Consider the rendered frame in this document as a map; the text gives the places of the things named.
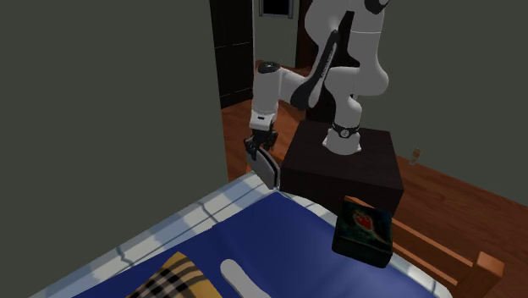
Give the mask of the yellow plaid cloth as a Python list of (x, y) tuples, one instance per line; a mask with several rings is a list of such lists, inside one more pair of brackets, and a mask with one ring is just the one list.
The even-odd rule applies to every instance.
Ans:
[(222, 296), (185, 254), (176, 252), (126, 298), (222, 298)]

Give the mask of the grey elongated flat object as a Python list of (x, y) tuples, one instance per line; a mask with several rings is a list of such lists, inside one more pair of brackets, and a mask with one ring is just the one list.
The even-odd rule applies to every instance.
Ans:
[(220, 265), (221, 274), (241, 298), (271, 298), (262, 290), (233, 259), (225, 259)]

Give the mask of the dark window with grey frame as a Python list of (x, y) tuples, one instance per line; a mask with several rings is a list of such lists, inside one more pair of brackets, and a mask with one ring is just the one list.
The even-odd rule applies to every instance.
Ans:
[(258, 0), (261, 17), (280, 17), (292, 19), (294, 0)]

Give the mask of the blue blanket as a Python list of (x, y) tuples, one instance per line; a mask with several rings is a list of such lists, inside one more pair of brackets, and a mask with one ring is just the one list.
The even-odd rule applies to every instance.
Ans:
[(221, 274), (226, 259), (236, 261), (271, 298), (435, 298), (396, 268), (375, 268), (333, 252), (333, 233), (312, 211), (272, 193), (74, 298), (125, 298), (177, 252), (222, 298), (240, 298)]

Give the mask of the dark green box, red picture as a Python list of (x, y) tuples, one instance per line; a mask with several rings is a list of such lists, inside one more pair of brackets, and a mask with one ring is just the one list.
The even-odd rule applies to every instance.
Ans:
[(373, 267), (385, 268), (393, 255), (391, 214), (345, 200), (337, 217), (332, 250)]

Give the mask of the wooden bed with white mattress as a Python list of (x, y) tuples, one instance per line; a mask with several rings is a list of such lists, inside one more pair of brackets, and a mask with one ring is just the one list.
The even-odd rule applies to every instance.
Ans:
[[(334, 214), (323, 206), (300, 196), (269, 190), (255, 174), (246, 174), (29, 298), (74, 298), (272, 193), (297, 202), (334, 227)], [(390, 267), (412, 278), (435, 298), (485, 298), (503, 277), (503, 263), (485, 252), (473, 258), (462, 257), (400, 221), (395, 221), (393, 228), (395, 254)]]

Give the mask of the dark wooden door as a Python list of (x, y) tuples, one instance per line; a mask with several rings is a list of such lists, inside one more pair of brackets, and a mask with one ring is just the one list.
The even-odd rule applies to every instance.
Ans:
[(209, 0), (221, 108), (252, 98), (252, 0)]

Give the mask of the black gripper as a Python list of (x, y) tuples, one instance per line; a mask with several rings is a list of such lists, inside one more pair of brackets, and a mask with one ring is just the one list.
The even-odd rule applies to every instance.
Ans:
[(252, 160), (256, 160), (258, 146), (265, 145), (265, 150), (273, 149), (278, 132), (275, 130), (252, 130), (252, 137), (244, 139), (246, 152), (250, 155)]

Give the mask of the dark robot stand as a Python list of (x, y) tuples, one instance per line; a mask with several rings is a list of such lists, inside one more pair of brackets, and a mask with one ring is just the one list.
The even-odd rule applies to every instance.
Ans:
[(404, 186), (390, 133), (361, 128), (361, 151), (342, 156), (322, 144), (328, 128), (320, 122), (299, 123), (281, 164), (279, 189), (335, 214), (346, 196), (395, 214)]

